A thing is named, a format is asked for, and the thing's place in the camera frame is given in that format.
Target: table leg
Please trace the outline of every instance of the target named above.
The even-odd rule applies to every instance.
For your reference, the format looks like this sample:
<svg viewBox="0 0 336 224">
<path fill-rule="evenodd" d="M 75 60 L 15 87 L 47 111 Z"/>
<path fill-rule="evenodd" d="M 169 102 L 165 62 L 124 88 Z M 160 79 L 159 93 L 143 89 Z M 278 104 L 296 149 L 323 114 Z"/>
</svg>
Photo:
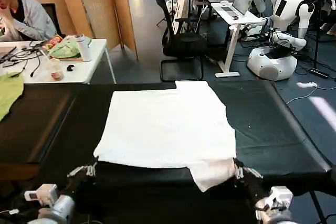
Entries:
<svg viewBox="0 0 336 224">
<path fill-rule="evenodd" d="M 212 6 L 211 6 L 211 4 L 210 4 L 210 5 L 209 5 L 208 23 L 209 23 L 210 20 L 211 20 L 211 14 L 212 14 Z"/>
<path fill-rule="evenodd" d="M 115 76 L 114 76 L 113 67 L 112 67 L 112 63 L 111 63 L 109 52 L 107 51 L 107 48 L 105 48 L 105 55 L 106 55 L 107 61 L 109 63 L 110 71 L 111 71 L 112 78 L 113 78 L 113 83 L 115 84 L 117 81 L 116 81 Z"/>
<path fill-rule="evenodd" d="M 217 73 L 215 75 L 217 78 L 240 76 L 239 72 L 230 72 L 230 65 L 231 65 L 231 62 L 232 62 L 233 54 L 235 53 L 239 31 L 240 31 L 240 24 L 238 24 L 234 28 L 232 38 L 231 38 L 231 42 L 230 42 L 230 46 L 229 46 L 229 50 L 227 52 L 225 64 L 222 61 L 218 62 L 218 65 L 220 66 L 223 73 Z"/>
</svg>

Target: green cloth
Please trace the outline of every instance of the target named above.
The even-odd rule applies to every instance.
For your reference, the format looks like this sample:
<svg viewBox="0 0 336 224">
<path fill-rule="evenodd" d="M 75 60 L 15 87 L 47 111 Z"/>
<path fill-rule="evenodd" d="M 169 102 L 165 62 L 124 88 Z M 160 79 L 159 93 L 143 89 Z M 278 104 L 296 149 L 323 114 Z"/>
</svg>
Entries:
<svg viewBox="0 0 336 224">
<path fill-rule="evenodd" d="M 11 77 L 15 73 L 0 76 L 0 121 L 9 113 L 12 104 L 23 92 L 23 77 Z"/>
</svg>

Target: gray floor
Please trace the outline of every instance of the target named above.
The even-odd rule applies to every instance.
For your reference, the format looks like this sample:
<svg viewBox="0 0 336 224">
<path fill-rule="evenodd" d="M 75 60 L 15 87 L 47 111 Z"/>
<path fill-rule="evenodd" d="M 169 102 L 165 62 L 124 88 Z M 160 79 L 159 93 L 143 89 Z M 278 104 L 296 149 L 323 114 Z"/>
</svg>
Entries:
<svg viewBox="0 0 336 224">
<path fill-rule="evenodd" d="M 155 0 L 130 0 L 132 20 L 134 25 L 135 39 L 139 53 L 139 61 L 136 61 L 135 55 L 129 51 L 121 51 L 115 48 L 110 52 L 110 57 L 115 70 L 118 83 L 146 83 L 160 82 L 159 62 L 166 57 L 162 53 L 161 38 L 166 28 L 166 23 L 162 22 L 160 26 L 156 23 L 163 18 L 163 12 L 157 6 Z M 218 18 L 211 23 L 209 27 L 201 26 L 201 32 L 208 32 L 208 37 L 225 37 L 226 24 Z M 314 41 L 310 39 L 308 45 L 314 47 Z M 237 54 L 248 54 L 251 49 L 237 47 Z M 322 43 L 319 47 L 319 61 L 330 65 L 336 69 L 336 43 Z M 205 66 L 205 80 L 207 81 L 230 81 L 230 80 L 253 80 L 255 76 L 246 68 L 246 56 L 236 56 L 236 61 L 231 66 L 231 71 L 239 71 L 241 77 L 216 79 L 214 74 L 220 69 L 217 65 L 210 62 Z M 336 77 L 336 72 L 323 69 Z M 92 83 L 110 82 L 109 69 L 106 62 L 102 62 L 93 76 Z M 170 69 L 171 74 L 182 74 L 184 69 L 176 67 Z M 330 88 L 336 87 L 333 80 L 324 80 L 311 74 L 301 76 L 294 74 L 289 80 L 277 82 L 277 89 L 285 101 L 292 98 L 300 97 L 308 94 L 311 89 L 302 89 L 297 86 L 297 82 L 316 82 L 320 87 Z M 312 96 L 321 97 L 329 104 L 329 108 L 323 108 L 323 114 L 319 112 L 309 99 L 301 99 L 293 101 L 289 104 L 290 109 L 298 118 L 302 126 L 306 129 L 320 151 L 333 163 L 336 163 L 336 90 L 324 91 L 317 90 Z M 317 193 L 320 204 L 325 215 L 336 212 L 336 198 Z M 291 210 L 297 221 L 300 223 L 316 223 L 319 221 L 318 215 L 313 207 L 313 203 L 309 195 L 295 197 Z M 328 223 L 336 223 L 336 217 L 331 217 Z"/>
</svg>

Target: white towel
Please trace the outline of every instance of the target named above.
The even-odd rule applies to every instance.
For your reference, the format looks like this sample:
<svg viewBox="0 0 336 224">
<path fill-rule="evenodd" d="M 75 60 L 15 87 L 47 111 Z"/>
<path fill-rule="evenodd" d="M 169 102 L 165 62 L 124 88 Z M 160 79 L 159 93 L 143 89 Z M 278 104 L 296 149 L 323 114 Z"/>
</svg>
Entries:
<svg viewBox="0 0 336 224">
<path fill-rule="evenodd" d="M 174 90 L 114 92 L 99 161 L 147 168 L 190 169 L 201 191 L 234 175 L 235 132 L 207 82 Z"/>
</svg>

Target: black chair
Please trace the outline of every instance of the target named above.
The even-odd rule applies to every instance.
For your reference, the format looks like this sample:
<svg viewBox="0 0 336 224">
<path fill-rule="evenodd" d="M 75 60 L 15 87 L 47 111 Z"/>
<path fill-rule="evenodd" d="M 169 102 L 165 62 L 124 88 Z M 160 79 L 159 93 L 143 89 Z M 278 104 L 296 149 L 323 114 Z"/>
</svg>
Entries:
<svg viewBox="0 0 336 224">
<path fill-rule="evenodd" d="M 176 62 L 193 62 L 198 59 L 201 64 L 201 77 L 197 80 L 202 80 L 204 75 L 203 57 L 207 52 L 206 39 L 196 33 L 180 33 L 184 22 L 189 22 L 188 18 L 179 18 L 175 21 L 179 22 L 177 34 L 174 34 L 172 20 L 170 18 L 165 0 L 156 0 L 157 4 L 162 8 L 167 21 L 167 29 L 162 37 L 163 53 L 166 56 L 176 57 L 175 60 L 163 60 L 160 62 L 160 78 L 163 82 L 171 82 L 175 80 L 165 80 L 163 78 L 163 65 L 165 63 Z"/>
<path fill-rule="evenodd" d="M 46 12 L 49 15 L 49 17 L 51 18 L 52 22 L 54 23 L 57 34 L 59 36 L 61 36 L 62 38 L 65 38 L 65 35 L 62 34 L 62 31 L 61 31 L 61 29 L 59 27 L 59 24 L 58 24 L 55 4 L 54 3 L 47 3 L 47 4 L 42 4 L 42 6 L 43 6 L 44 10 L 46 10 Z"/>
</svg>

